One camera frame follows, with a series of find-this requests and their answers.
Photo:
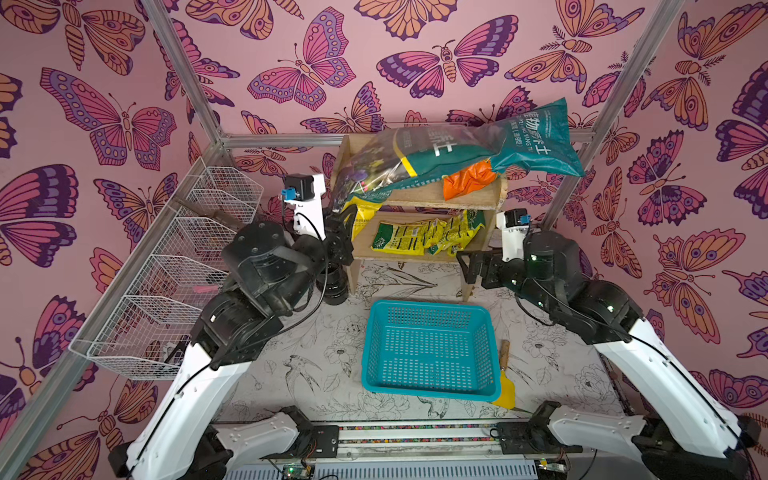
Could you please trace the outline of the dark green soil bag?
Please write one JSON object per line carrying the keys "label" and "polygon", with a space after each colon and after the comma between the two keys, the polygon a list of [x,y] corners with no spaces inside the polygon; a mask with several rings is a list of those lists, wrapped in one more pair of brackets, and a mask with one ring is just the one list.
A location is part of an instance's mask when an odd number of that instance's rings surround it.
{"label": "dark green soil bag", "polygon": [[505,134],[494,125],[436,125],[381,131],[342,163],[331,194],[332,208],[352,197],[385,197],[453,175],[501,151]]}

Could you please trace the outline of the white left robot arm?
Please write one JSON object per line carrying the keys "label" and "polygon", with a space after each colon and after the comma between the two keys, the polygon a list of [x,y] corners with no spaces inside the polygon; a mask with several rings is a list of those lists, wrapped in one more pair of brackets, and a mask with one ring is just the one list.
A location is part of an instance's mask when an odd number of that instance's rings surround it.
{"label": "white left robot arm", "polygon": [[300,460],[317,446],[315,427],[296,406],[251,424],[213,419],[269,341],[287,332],[283,321],[305,319],[314,290],[353,261],[355,206],[323,215],[322,227],[287,236],[284,227],[254,220],[222,251],[229,272],[203,307],[179,371],[145,430],[109,455],[127,479],[222,479],[244,465],[274,458]]}

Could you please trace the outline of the teal orange soil bag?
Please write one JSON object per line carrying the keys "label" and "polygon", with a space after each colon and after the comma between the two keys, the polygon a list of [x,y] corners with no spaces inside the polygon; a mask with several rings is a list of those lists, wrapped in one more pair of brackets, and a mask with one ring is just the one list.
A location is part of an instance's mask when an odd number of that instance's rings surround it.
{"label": "teal orange soil bag", "polygon": [[443,179],[442,193],[446,200],[482,190],[512,167],[572,177],[585,175],[572,146],[568,104],[564,98],[465,130],[488,151]]}

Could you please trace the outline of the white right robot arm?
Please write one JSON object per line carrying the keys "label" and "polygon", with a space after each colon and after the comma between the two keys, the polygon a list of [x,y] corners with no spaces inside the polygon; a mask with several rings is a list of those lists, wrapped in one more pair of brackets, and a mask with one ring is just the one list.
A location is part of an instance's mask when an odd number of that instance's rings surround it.
{"label": "white right robot arm", "polygon": [[587,278],[578,244],[553,231],[504,232],[512,244],[461,251],[468,283],[504,287],[544,311],[616,365],[656,412],[609,416],[556,401],[540,405],[531,436],[642,464],[657,479],[751,479],[749,450],[761,428],[720,404],[669,351],[637,303],[618,285]]}

